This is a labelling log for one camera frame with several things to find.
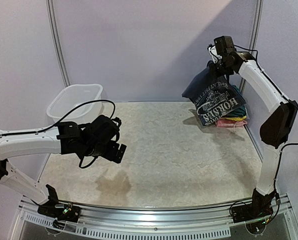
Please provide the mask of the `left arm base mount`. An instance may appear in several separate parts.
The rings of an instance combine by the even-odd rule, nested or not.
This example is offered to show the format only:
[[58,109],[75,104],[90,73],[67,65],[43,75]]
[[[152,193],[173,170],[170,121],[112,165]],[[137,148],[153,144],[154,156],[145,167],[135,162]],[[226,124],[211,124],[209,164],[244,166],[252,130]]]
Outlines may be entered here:
[[52,227],[63,230],[66,222],[78,223],[81,208],[74,205],[72,202],[60,203],[56,190],[50,185],[46,185],[48,190],[48,199],[44,204],[38,205],[37,212],[50,218],[54,218]]

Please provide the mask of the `navy blue garment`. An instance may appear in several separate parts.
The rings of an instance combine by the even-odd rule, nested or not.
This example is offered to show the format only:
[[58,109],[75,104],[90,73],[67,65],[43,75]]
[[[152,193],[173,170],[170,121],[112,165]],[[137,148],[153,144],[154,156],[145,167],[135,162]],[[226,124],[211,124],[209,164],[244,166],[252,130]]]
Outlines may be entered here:
[[212,63],[208,61],[206,68],[182,92],[182,97],[194,104],[197,117],[204,127],[224,119],[225,115],[246,104],[225,76],[212,76]]

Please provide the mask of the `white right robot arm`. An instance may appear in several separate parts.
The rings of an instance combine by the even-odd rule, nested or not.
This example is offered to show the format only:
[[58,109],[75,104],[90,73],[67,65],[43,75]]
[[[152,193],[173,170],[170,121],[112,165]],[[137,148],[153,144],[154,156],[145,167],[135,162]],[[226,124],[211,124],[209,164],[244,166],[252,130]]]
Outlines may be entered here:
[[295,101],[289,100],[260,67],[256,58],[246,51],[217,52],[208,47],[216,76],[238,74],[257,93],[260,109],[255,118],[262,118],[259,134],[263,143],[263,160],[255,195],[268,197],[276,192],[276,178],[283,149],[288,146],[288,135],[298,112]]

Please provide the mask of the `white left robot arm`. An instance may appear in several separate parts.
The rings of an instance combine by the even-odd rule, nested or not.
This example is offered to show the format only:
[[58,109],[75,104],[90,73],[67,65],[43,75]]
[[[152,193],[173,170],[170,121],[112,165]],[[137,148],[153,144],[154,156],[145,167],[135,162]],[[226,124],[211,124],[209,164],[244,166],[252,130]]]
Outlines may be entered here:
[[76,154],[80,161],[91,156],[119,164],[126,151],[126,145],[118,143],[120,125],[117,119],[106,118],[80,125],[65,121],[39,130],[0,130],[0,184],[43,205],[52,217],[59,217],[63,206],[56,190],[17,170],[9,158],[42,153]]

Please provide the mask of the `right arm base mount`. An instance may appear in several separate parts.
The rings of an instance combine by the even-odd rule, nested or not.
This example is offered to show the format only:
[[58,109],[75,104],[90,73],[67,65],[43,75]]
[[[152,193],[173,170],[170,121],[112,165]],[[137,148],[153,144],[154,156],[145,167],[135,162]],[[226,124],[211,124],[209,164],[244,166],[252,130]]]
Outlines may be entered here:
[[260,194],[253,190],[252,202],[246,204],[242,201],[235,201],[229,208],[229,214],[234,223],[246,222],[246,228],[250,233],[264,230],[271,223],[280,211],[281,199],[278,191],[273,190],[267,195]]

